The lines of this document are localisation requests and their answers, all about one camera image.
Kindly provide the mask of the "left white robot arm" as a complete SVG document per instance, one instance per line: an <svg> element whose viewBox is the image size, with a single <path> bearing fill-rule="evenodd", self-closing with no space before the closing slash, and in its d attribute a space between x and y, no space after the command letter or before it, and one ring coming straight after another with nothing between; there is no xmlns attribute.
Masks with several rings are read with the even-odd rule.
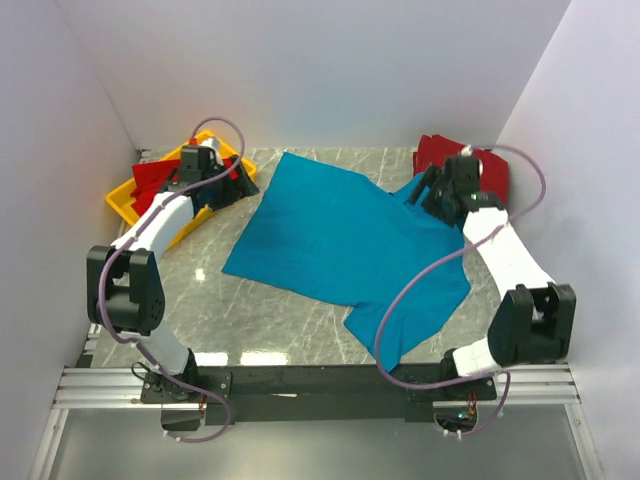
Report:
<svg viewBox="0 0 640 480"><path fill-rule="evenodd" d="M186 402L205 391L195 355L165 325L165 293L158 261L197 214L257 194L242 158L213 147L185 147L124 235L92 247L86 258L89 320L145 359L145 382Z"/></svg>

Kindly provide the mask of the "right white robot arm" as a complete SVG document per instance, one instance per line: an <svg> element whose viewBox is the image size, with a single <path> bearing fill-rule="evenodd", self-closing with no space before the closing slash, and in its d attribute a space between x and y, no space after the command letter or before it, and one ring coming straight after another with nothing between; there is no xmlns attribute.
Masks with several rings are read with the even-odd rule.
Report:
<svg viewBox="0 0 640 480"><path fill-rule="evenodd" d="M458 154L429 165L409 196L476 245L501 296L487 334L444 355L439 387L452 399L473 388L473 376L564 359L577 304L573 288L556 283L531 256L497 194L482 190L481 173L477 157Z"/></svg>

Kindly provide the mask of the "blue t shirt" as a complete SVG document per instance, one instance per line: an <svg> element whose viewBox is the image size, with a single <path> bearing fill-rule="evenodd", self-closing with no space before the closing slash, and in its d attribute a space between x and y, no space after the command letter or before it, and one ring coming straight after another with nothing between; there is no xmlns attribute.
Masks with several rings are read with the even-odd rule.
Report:
<svg viewBox="0 0 640 480"><path fill-rule="evenodd" d="M391 371L471 290L456 258L392 303L424 268L464 246L459 231L408 202L417 183L389 193L360 173L285 153L223 271L351 307L345 327Z"/></svg>

